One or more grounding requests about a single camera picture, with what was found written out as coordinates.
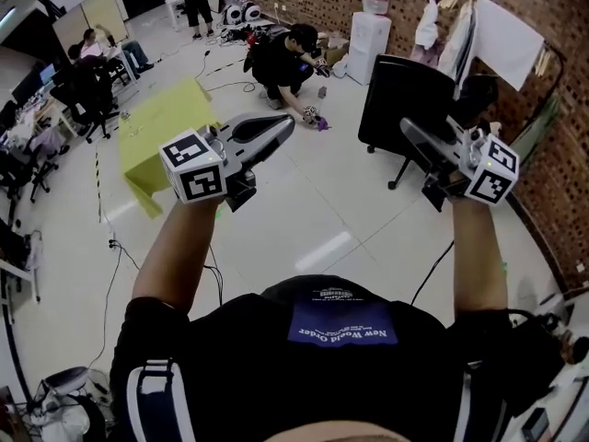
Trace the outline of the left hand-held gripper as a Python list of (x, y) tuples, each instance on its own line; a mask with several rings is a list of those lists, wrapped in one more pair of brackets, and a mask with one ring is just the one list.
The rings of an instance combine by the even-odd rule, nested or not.
[(235, 212), (257, 193), (253, 169), (294, 132), (289, 114), (244, 113), (220, 128), (189, 129), (159, 147), (165, 172), (185, 204), (224, 199)]

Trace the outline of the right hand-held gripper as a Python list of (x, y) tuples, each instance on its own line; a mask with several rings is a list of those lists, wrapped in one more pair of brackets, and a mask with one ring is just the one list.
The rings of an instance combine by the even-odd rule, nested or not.
[(413, 145), (410, 156), (426, 174), (422, 193), (437, 211), (456, 197), (496, 206), (519, 179), (520, 157), (487, 128), (464, 131), (450, 115), (425, 127), (403, 118), (399, 128)]

